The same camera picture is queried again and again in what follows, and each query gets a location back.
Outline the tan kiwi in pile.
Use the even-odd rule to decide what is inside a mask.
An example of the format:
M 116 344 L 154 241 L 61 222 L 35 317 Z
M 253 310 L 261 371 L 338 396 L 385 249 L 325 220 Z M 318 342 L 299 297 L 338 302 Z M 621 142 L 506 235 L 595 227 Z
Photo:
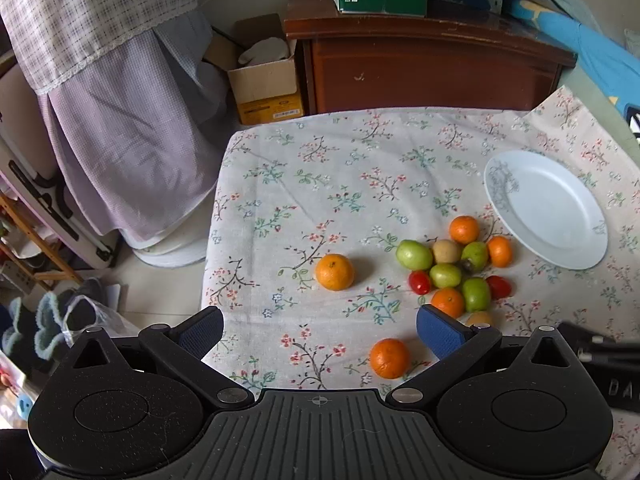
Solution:
M 462 247 L 453 240 L 436 240 L 432 251 L 437 264 L 457 264 L 461 259 Z

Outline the white ceramic plate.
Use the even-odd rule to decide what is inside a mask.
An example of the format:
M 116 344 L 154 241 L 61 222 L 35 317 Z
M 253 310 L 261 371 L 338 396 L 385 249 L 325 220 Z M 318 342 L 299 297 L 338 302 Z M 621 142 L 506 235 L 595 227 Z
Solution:
M 604 213 L 582 181 L 558 162 L 528 151 L 498 154 L 485 166 L 484 187 L 504 226 L 541 259 L 580 271 L 604 258 Z

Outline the purple checked cloth cover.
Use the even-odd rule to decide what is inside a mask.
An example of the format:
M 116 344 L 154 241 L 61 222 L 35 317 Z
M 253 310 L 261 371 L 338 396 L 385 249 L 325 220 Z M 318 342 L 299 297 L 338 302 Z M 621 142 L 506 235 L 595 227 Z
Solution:
M 198 0 L 1 0 L 1 17 L 90 226 L 165 238 L 222 159 L 228 86 Z

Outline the blue fabric item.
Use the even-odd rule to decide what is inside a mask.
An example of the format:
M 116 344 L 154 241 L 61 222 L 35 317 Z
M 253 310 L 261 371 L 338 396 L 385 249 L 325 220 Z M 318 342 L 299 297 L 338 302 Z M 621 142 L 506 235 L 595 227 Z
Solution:
M 639 158 L 639 59 L 586 25 L 529 0 L 513 0 L 510 14 L 577 55 L 561 77 L 633 159 Z

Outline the red cherry tomato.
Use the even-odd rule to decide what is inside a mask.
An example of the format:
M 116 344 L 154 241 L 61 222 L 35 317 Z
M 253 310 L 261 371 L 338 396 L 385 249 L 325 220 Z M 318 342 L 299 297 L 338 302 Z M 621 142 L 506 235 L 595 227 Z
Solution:
M 430 276 L 424 270 L 412 271 L 409 274 L 408 283 L 411 290 L 418 296 L 425 296 L 432 289 Z
M 501 300 L 512 295 L 513 287 L 511 283 L 502 276 L 488 276 L 486 283 L 489 286 L 490 296 L 493 300 Z

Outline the lone orange tangerine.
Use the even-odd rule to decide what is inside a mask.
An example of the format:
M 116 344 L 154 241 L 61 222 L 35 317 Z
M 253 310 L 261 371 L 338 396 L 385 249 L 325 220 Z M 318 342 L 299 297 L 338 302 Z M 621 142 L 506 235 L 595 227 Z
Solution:
M 325 289 L 340 292 L 355 281 L 355 268 L 349 258 L 340 254 L 322 257 L 314 269 L 316 281 Z

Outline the wooden shelf rack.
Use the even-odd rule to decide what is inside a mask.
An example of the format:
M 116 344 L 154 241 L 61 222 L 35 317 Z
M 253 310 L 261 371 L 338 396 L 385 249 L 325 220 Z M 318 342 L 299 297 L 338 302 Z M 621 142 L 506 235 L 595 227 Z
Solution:
M 48 244 L 16 209 L 14 201 L 4 194 L 1 194 L 1 207 L 12 219 L 17 229 L 40 249 L 40 252 L 49 259 L 50 263 L 56 266 L 55 270 L 34 273 L 21 262 L 20 258 L 14 255 L 14 252 L 6 244 L 2 243 L 1 251 L 29 278 L 37 282 L 45 290 L 52 290 L 54 282 L 72 281 L 77 285 L 81 285 L 84 282 L 84 279 L 58 253 L 58 246 L 61 245 L 61 242 L 57 242 L 54 245 Z

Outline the grey fuzzy slippers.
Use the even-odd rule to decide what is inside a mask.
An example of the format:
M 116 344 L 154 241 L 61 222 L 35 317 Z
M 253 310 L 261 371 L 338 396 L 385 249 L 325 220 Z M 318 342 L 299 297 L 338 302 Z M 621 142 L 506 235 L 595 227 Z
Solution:
M 58 296 L 46 292 L 35 312 L 20 297 L 9 303 L 11 322 L 1 334 L 3 353 L 21 370 L 61 361 L 68 351 L 62 331 L 63 315 Z

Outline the open brown cardboard box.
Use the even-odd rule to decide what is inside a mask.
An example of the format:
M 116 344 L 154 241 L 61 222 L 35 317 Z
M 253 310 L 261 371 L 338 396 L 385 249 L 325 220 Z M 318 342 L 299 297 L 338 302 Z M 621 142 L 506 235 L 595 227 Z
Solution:
M 240 123 L 254 126 L 303 116 L 295 52 L 280 16 L 266 14 L 216 32 L 205 59 L 226 73 Z

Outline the dark wooden cabinet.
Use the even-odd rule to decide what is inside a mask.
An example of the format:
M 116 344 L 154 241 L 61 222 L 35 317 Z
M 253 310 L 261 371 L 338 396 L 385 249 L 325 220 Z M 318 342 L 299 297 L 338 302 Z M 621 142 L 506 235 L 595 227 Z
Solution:
M 347 14 L 288 0 L 283 29 L 302 50 L 310 114 L 377 107 L 531 110 L 577 56 L 518 21 L 446 2 L 424 18 Z

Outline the large green fruit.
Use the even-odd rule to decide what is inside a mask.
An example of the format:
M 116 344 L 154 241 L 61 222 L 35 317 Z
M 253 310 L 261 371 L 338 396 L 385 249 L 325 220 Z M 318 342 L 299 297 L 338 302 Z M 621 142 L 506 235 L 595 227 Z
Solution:
M 396 248 L 395 256 L 410 271 L 428 270 L 434 262 L 431 249 L 417 240 L 402 240 Z

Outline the clear plastic bag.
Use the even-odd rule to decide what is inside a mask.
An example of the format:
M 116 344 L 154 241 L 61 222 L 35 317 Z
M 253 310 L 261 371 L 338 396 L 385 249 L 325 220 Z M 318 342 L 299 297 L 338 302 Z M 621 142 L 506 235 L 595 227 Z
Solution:
M 104 330 L 112 338 L 134 337 L 140 332 L 116 310 L 85 295 L 75 296 L 68 304 L 61 327 L 69 347 L 73 347 L 86 330 Z

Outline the brown kiwi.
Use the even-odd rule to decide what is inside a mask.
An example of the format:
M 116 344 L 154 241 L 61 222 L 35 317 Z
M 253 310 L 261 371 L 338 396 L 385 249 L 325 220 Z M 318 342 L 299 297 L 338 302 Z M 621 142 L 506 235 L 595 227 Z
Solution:
M 477 311 L 471 313 L 466 319 L 465 324 L 467 326 L 487 324 L 493 326 L 495 324 L 494 319 L 489 311 Z

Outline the green fruit with stem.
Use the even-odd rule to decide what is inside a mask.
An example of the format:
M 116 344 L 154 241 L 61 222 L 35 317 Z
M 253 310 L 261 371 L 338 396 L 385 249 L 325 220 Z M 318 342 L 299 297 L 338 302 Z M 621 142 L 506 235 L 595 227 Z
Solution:
M 467 244 L 461 253 L 460 263 L 468 273 L 480 273 L 485 269 L 489 260 L 488 248 L 484 242 L 476 240 Z

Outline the small green fruit centre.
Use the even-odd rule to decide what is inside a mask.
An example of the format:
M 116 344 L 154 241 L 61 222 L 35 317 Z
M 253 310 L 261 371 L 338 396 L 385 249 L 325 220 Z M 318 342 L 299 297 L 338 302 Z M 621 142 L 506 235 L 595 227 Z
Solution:
M 455 288 L 462 281 L 462 271 L 452 263 L 437 263 L 431 267 L 430 278 L 438 289 Z

